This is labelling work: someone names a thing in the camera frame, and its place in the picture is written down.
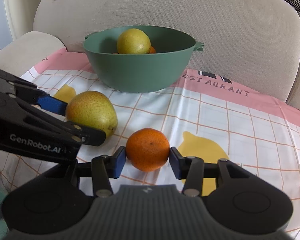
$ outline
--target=pear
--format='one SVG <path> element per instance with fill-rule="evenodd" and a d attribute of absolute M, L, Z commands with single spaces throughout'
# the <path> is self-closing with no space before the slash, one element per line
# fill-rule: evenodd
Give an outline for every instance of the pear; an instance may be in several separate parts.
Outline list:
<path fill-rule="evenodd" d="M 69 121 L 101 129 L 106 137 L 113 135 L 118 126 L 117 113 L 110 100 L 97 91 L 76 95 L 66 108 Z"/>

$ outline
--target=fruit in bowl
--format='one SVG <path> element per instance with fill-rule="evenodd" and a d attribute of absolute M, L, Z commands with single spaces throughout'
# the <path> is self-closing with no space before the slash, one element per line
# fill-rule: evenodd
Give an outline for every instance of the fruit in bowl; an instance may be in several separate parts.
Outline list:
<path fill-rule="evenodd" d="M 119 54 L 147 54 L 150 49 L 149 37 L 142 30 L 136 28 L 124 31 L 117 40 Z"/>

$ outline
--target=bowl handle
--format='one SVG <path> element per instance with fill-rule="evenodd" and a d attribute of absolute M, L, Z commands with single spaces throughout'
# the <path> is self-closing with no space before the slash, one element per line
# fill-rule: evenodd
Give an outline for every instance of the bowl handle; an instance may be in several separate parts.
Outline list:
<path fill-rule="evenodd" d="M 196 41 L 193 50 L 203 51 L 203 46 L 204 46 L 204 44 L 202 42 Z"/>
<path fill-rule="evenodd" d="M 85 40 L 87 39 L 87 38 L 89 38 L 91 35 L 93 35 L 93 34 L 95 34 L 95 33 L 90 33 L 90 34 L 88 34 L 87 36 L 85 36 Z"/>

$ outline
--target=yellow fruit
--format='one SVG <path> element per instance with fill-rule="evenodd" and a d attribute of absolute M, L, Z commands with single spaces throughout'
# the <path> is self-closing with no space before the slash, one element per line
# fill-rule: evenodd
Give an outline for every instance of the yellow fruit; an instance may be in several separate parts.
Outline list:
<path fill-rule="evenodd" d="M 150 52 L 149 37 L 139 29 L 128 29 L 117 40 L 119 54 L 147 54 Z"/>
<path fill-rule="evenodd" d="M 118 126 L 118 118 L 110 100 L 97 91 L 76 95 L 66 108 L 69 121 L 105 131 L 109 137 Z"/>

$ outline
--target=mandarin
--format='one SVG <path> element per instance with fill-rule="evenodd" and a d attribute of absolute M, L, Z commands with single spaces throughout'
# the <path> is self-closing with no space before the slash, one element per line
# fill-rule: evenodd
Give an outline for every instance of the mandarin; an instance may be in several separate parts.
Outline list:
<path fill-rule="evenodd" d="M 155 48 L 154 48 L 154 47 L 151 47 L 151 48 L 150 48 L 149 54 L 155 54 L 155 53 L 157 53 L 156 50 L 155 50 Z"/>
<path fill-rule="evenodd" d="M 162 167 L 168 160 L 170 144 L 165 135 L 152 128 L 133 133 L 126 144 L 126 155 L 131 164 L 145 172 Z"/>

